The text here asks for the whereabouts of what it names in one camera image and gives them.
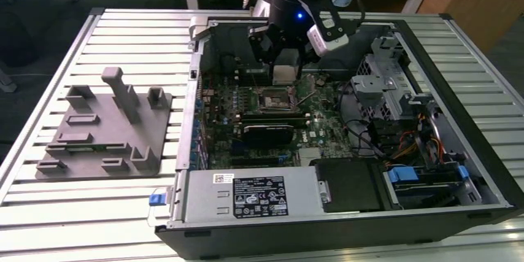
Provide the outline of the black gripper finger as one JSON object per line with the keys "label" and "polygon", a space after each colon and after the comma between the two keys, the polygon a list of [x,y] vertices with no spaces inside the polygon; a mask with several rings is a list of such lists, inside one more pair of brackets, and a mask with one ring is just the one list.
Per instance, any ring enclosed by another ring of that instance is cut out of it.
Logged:
{"label": "black gripper finger", "polygon": [[272,41],[267,36],[269,26],[248,27],[248,41],[257,62],[275,64]]}
{"label": "black gripper finger", "polygon": [[309,42],[299,40],[296,45],[299,51],[296,75],[301,75],[304,66],[309,63],[316,63],[320,60],[320,56],[316,54],[315,48]]}

